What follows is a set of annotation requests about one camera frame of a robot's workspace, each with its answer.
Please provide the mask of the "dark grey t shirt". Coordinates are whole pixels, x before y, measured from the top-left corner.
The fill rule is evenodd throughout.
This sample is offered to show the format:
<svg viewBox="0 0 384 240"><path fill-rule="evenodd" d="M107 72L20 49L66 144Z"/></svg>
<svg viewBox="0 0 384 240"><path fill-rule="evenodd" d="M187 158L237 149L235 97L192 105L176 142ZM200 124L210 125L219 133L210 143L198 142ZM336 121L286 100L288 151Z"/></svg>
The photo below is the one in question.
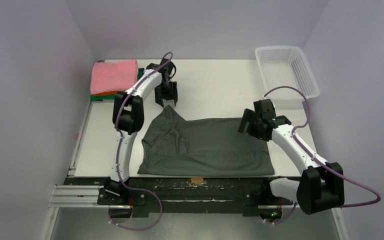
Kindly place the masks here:
<svg viewBox="0 0 384 240"><path fill-rule="evenodd" d="M240 133L240 118L186 120L165 107L141 140L141 175L260 177L275 173L268 144Z"/></svg>

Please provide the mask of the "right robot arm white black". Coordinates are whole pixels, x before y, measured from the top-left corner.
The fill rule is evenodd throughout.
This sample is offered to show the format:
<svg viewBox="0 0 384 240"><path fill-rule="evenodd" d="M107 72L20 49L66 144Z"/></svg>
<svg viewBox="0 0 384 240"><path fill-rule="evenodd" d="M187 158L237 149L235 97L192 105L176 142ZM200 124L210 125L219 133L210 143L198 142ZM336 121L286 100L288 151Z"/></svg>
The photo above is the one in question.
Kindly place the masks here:
<svg viewBox="0 0 384 240"><path fill-rule="evenodd" d="M260 196L268 204L279 198L298 204L311 215L345 203L343 168L329 163L303 141L296 127L284 115L277 115L269 99L255 101L254 109L243 112L238 131L265 142L274 142L289 157L300 173L299 180L274 177L264 183Z"/></svg>

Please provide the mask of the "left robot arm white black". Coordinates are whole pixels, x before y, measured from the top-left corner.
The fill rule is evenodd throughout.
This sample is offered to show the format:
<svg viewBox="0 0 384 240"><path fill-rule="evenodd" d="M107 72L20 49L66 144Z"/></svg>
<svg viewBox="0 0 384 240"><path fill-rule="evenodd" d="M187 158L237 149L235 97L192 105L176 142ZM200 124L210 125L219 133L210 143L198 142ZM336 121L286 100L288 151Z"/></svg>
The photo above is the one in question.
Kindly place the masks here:
<svg viewBox="0 0 384 240"><path fill-rule="evenodd" d="M168 58L161 59L159 64L151 63L143 71L142 77L125 92L115 95L113 105L113 124L116 130L116 152L111 171L104 184L104 196L118 205L129 199L126 185L130 177L130 158L138 132L145 122L145 99L154 92L155 103L164 106L164 102L178 102L177 82L172 81L177 68Z"/></svg>

